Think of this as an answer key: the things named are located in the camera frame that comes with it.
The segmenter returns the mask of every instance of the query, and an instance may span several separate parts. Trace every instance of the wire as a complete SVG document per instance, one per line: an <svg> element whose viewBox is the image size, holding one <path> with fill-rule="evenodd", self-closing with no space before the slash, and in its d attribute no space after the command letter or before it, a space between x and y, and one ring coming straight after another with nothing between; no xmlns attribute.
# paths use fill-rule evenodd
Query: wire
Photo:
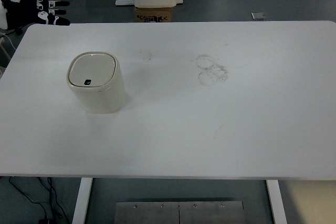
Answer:
<svg viewBox="0 0 336 224"><path fill-rule="evenodd" d="M19 188L17 188L16 185L14 185L14 184L11 182L11 178L13 178L13 177L9 177L9 183L11 183L11 185L14 186L15 189L18 190L23 196L25 196L31 203L40 205L40 206L43 208L43 211L44 211L44 214L45 214L45 215L44 215L44 218L47 219L47 211L46 211L46 209L44 208L44 206L43 206L41 203L39 203L39 202L34 202L34 201L32 201L32 200L31 200L27 195L25 195Z"/></svg>
<svg viewBox="0 0 336 224"><path fill-rule="evenodd" d="M14 50L16 50L16 48L13 46L13 43L12 43L11 39L6 34L3 34L2 32L0 32L0 34L2 34L3 36L6 36L9 39L9 42L11 43Z"/></svg>
<svg viewBox="0 0 336 224"><path fill-rule="evenodd" d="M40 181L40 183L43 185L43 187L46 188L46 189L48 190L48 192L49 192L49 205L50 205L51 211L52 211L53 213L56 213L57 215L59 215L59 213L57 213L57 212L53 209L52 204L51 204L51 197L52 197L51 189L49 189L48 187L46 187L46 186L43 184L43 182L42 182L42 180L41 180L40 177L37 177L37 178L38 178L38 180Z"/></svg>
<svg viewBox="0 0 336 224"><path fill-rule="evenodd" d="M58 201L57 201L57 193L56 193L55 188L54 188L53 185L52 185L53 182L51 181L51 178L48 177L47 181L48 181L48 184L50 185L51 190L54 190L54 192L55 192L55 202L56 202L56 204L57 204L57 205L60 207L60 209L62 210L62 212L63 212L65 218L67 219L67 223L70 224L70 221L69 221L67 215L65 214L63 207L62 207L62 206L58 203Z"/></svg>

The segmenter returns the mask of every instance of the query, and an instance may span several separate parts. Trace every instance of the cardboard box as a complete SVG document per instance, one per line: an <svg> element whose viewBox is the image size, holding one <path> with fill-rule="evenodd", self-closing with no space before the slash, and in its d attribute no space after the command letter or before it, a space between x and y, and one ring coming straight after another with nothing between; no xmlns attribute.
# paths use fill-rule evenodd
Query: cardboard box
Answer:
<svg viewBox="0 0 336 224"><path fill-rule="evenodd" d="M138 8L135 7L135 21L136 22L171 22L172 21L172 7L165 8Z"/></svg>

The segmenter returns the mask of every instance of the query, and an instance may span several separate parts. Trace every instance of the trash can lid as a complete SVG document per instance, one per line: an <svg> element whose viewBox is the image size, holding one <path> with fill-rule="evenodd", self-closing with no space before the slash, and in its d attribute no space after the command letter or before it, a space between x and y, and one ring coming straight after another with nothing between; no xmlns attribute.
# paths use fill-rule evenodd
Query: trash can lid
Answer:
<svg viewBox="0 0 336 224"><path fill-rule="evenodd" d="M114 58L103 52L77 56L70 66L69 81L79 87L99 87L108 83L116 70Z"/></svg>

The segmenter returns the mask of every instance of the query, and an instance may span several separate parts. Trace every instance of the floor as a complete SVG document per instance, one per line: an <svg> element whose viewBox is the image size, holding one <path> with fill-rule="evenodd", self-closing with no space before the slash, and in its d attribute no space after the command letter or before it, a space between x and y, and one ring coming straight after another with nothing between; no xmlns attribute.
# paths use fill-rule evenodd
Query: floor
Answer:
<svg viewBox="0 0 336 224"><path fill-rule="evenodd" d="M68 1L70 6L65 8L67 14L64 17L72 23L134 22L134 7L116 7L115 0ZM173 8L173 22L249 22L253 21L251 12L264 12L266 20L336 22L335 10L336 0L184 0L183 5ZM15 47L23 35L9 35ZM3 46L10 55L14 54L7 38ZM0 51L0 66L6 67L7 64ZM37 178L23 177L12 180L32 200L42 202L48 218L51 218L49 192ZM64 208L70 222L79 184L79 178L53 178L58 202ZM288 223L336 222L335 182L280 181L280 189ZM195 198L242 200L246 203L246 223L272 223L264 181L150 179L95 179L86 223L113 223L116 201ZM62 215L61 209L55 205L55 199L53 206ZM57 216L59 214L54 215L57 223L67 223L64 216ZM0 223L38 223L43 217L41 206L31 204L9 183L8 177L0 178Z"/></svg>

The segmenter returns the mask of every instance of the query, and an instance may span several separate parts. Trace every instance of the robotic hand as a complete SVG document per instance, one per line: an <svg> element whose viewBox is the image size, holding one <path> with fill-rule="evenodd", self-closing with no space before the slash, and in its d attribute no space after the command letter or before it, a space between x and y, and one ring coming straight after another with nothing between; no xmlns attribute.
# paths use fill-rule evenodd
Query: robotic hand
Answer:
<svg viewBox="0 0 336 224"><path fill-rule="evenodd" d="M15 29L30 23L68 26L69 20L55 16L66 11L54 7L69 4L57 0L0 0L0 28Z"/></svg>

